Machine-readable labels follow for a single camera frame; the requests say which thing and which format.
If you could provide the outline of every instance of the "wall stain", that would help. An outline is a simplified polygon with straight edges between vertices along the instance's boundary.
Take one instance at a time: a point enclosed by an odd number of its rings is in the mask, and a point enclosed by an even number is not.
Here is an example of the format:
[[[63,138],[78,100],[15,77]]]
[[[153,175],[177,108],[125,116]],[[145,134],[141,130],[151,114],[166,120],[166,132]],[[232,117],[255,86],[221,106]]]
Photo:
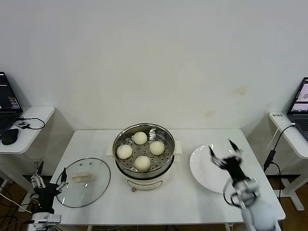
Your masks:
[[[215,110],[208,110],[207,112],[204,113],[204,116],[206,118],[210,118],[215,114]]]
[[[249,85],[242,85],[233,91],[234,94],[244,96],[247,94]]]

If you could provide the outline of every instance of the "black cable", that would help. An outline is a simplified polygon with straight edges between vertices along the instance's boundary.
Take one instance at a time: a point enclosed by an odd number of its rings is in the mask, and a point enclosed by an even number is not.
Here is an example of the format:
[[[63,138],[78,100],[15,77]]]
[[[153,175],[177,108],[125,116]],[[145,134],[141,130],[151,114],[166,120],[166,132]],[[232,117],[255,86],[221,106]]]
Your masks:
[[[236,204],[236,203],[233,201],[233,197],[236,196],[236,195],[237,195],[236,192],[234,192],[234,193],[231,194],[231,196],[230,196],[231,202],[232,202],[232,205],[233,205],[233,206],[240,208],[241,206],[240,206],[239,204]]]
[[[3,188],[2,186],[0,186],[0,187],[1,187],[2,189],[4,189],[4,191],[8,194],[8,196],[10,197],[10,199],[13,200],[13,199],[12,199],[12,195],[11,195],[5,188]],[[1,222],[0,227],[1,227],[1,225],[4,223],[4,221],[6,220],[6,218],[9,216],[10,211],[11,211],[11,207],[9,208],[9,211],[6,213],[6,216],[4,217],[3,221]]]
[[[276,141],[275,147],[269,152],[269,155],[268,155],[268,157],[266,158],[266,161],[265,161],[265,163],[264,163],[264,165],[263,165],[263,171],[264,171],[264,172],[265,172],[266,169],[270,166],[271,162],[272,162],[273,159],[274,159],[274,156],[275,156],[275,154],[276,154],[275,149],[277,148],[278,142],[279,142],[279,140],[280,140],[280,138],[281,138],[283,132],[286,131],[286,130],[287,130],[288,128],[290,128],[290,127],[295,127],[295,125],[290,125],[290,126],[286,127],[284,130],[282,130],[282,132],[280,133],[280,135],[279,135],[279,137],[278,137],[278,139],[277,139],[277,141]]]
[[[276,147],[277,147],[277,145],[278,145],[278,142],[279,142],[279,140],[280,140],[280,137],[282,136],[282,134],[283,134],[283,132],[284,131],[286,131],[288,128],[290,128],[290,127],[295,127],[295,125],[290,125],[290,126],[288,126],[288,127],[286,127],[284,130],[282,130],[282,132],[280,133],[280,135],[279,135],[279,137],[278,137],[278,139],[277,139],[277,141],[276,141],[276,144],[275,144],[275,146],[274,146],[274,151],[275,151],[275,149],[276,149]]]
[[[278,197],[278,200],[279,200],[279,203],[281,204],[281,171],[280,171],[280,167],[279,167],[278,164],[276,164],[275,162],[271,162],[271,164],[276,165],[277,168],[278,168],[278,171],[279,171],[279,179],[280,179],[280,182],[279,182],[279,197]],[[282,220],[280,221],[280,227],[281,227],[281,230],[283,231],[283,228],[282,228]]]
[[[174,225],[171,225],[176,231],[179,231],[178,229],[177,229],[177,227],[175,227]]]
[[[27,195],[27,192],[25,193],[25,195],[22,197],[22,199],[21,199],[20,202],[18,203],[19,205],[22,203],[22,201],[24,200],[24,198],[26,197],[26,195]],[[14,212],[13,212],[13,215],[16,213],[16,211],[17,211],[18,208],[19,208],[18,206],[15,208],[15,210],[14,210]]]
[[[32,128],[32,127],[30,127],[30,125],[27,125],[25,128],[32,129],[32,130],[40,130],[40,129],[42,129],[42,128],[45,127],[45,122],[44,122],[43,120],[37,118],[37,117],[33,117],[33,118],[24,118],[24,117],[22,116],[22,117],[20,117],[20,118],[17,118],[16,120],[30,120],[30,119],[37,119],[37,120],[41,121],[41,122],[43,123],[43,126],[40,127],[40,128]]]
[[[17,221],[17,217],[16,217],[16,216],[1,216],[0,218],[4,218],[4,220],[5,220],[6,218],[15,218],[15,221]]]
[[[226,202],[228,205],[232,205],[232,204],[227,200],[225,192],[223,193],[223,199],[225,200],[225,202]]]

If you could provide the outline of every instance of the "laptop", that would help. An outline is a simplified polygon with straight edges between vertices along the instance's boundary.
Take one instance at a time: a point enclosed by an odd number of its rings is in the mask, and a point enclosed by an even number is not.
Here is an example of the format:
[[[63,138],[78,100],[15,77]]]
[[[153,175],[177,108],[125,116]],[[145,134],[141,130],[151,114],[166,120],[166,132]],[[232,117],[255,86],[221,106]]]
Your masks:
[[[0,71],[0,135],[11,127],[22,112],[5,73]]]
[[[287,115],[308,140],[308,77],[304,78]]]

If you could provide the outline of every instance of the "white wall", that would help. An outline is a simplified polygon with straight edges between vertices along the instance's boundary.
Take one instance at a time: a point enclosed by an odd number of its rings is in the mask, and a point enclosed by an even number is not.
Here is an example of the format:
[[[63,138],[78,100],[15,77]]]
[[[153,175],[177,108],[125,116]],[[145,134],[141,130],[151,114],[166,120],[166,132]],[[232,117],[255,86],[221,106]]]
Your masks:
[[[50,139],[33,151],[56,156],[51,173],[65,147],[57,134],[67,143],[73,130],[143,121],[242,128],[262,159],[272,135],[267,112],[286,108],[308,73],[307,7],[305,0],[3,0],[0,69],[24,105],[57,109]],[[290,150],[277,156],[298,161]]]

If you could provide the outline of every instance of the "white desk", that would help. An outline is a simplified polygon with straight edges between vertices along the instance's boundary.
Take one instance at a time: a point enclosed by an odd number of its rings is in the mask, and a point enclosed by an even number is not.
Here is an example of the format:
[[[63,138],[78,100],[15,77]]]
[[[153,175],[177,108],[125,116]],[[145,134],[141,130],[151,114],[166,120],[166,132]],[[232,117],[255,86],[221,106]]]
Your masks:
[[[183,155],[172,166],[170,179],[152,191],[132,192],[117,169],[113,156],[106,156],[108,145],[119,130],[76,131],[51,179],[56,182],[64,167],[72,162],[96,157],[104,160],[111,172],[105,193],[93,204],[68,208],[55,198],[53,208],[62,215],[63,225],[154,225],[213,224],[243,222],[241,212],[225,203],[222,194],[203,188],[193,177],[189,158],[202,144],[234,141],[244,151],[243,171],[259,181],[262,198],[271,204],[278,219],[285,213],[245,136],[239,129],[170,130],[181,141]]]
[[[269,114],[270,119],[276,125],[276,127],[283,126],[291,123],[285,113],[282,112],[271,112]],[[308,141],[303,135],[297,130],[297,128],[288,128],[283,136],[290,144],[294,152],[302,159],[308,159]],[[295,191],[308,182],[308,171],[296,178],[291,184],[287,179],[282,179],[282,183],[285,188],[281,191],[281,197],[290,197],[297,211],[305,210],[303,204],[300,202]],[[279,195],[279,190],[275,190],[276,195]]]
[[[45,123],[49,120],[51,115],[54,112],[54,107],[50,106],[31,106],[31,107],[23,107],[23,116],[24,118],[32,118],[37,117],[43,120]],[[39,128],[42,126],[42,122],[31,119],[27,121],[31,127]],[[3,145],[0,142],[0,170],[7,175],[11,180],[15,181],[22,188],[27,190],[29,193],[33,192],[32,185],[29,181],[27,181],[22,173],[16,168],[14,162],[8,155],[10,154],[22,154],[28,150],[34,139],[40,133],[41,130],[31,130],[31,129],[21,129],[19,128],[18,138],[15,143],[10,145]]]

